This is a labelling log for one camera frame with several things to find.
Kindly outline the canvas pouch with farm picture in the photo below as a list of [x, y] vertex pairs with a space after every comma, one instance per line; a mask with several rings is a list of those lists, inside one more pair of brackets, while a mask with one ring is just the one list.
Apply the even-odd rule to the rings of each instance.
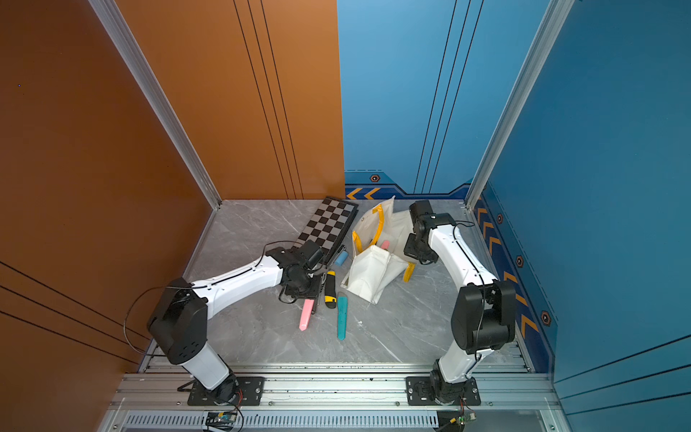
[[[394, 205], [394, 198], [378, 203], [365, 212], [352, 232], [353, 262], [341, 286], [371, 304], [379, 302], [397, 277], [407, 283], [416, 268], [403, 252], [413, 233], [410, 213], [396, 212]], [[390, 241], [388, 250], [381, 248], [385, 240]]]

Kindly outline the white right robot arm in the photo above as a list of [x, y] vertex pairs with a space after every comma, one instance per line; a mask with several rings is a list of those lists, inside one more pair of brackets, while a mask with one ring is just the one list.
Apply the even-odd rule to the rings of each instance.
[[429, 201], [410, 205], [412, 232], [406, 257], [421, 265], [441, 261], [457, 286], [450, 323], [453, 342], [435, 360], [427, 384], [408, 387], [410, 404], [480, 405], [473, 373], [516, 336], [516, 289], [480, 262], [462, 238], [458, 222], [436, 213]]

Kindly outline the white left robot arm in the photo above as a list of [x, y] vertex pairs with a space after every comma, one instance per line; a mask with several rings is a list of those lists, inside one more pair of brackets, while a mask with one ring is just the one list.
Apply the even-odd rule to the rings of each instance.
[[216, 405], [240, 402], [239, 379], [208, 341], [208, 322], [221, 311], [275, 286], [295, 299], [311, 300], [324, 251], [313, 243], [272, 248], [255, 261], [208, 279], [178, 278], [164, 288], [148, 331], [172, 365], [194, 378], [193, 387]]

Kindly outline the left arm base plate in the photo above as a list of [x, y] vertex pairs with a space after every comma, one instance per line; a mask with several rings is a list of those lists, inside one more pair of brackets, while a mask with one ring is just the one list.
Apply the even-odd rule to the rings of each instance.
[[192, 380], [177, 388], [188, 392], [190, 406], [259, 406], [266, 378], [263, 376], [237, 377], [232, 374], [214, 390], [206, 389], [198, 380]]

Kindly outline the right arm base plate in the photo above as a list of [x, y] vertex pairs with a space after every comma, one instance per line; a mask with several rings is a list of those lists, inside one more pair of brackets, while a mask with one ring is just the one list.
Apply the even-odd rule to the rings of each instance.
[[410, 406], [477, 407], [482, 404], [475, 378], [470, 378], [463, 383], [447, 383], [431, 375], [408, 376], [405, 383]]

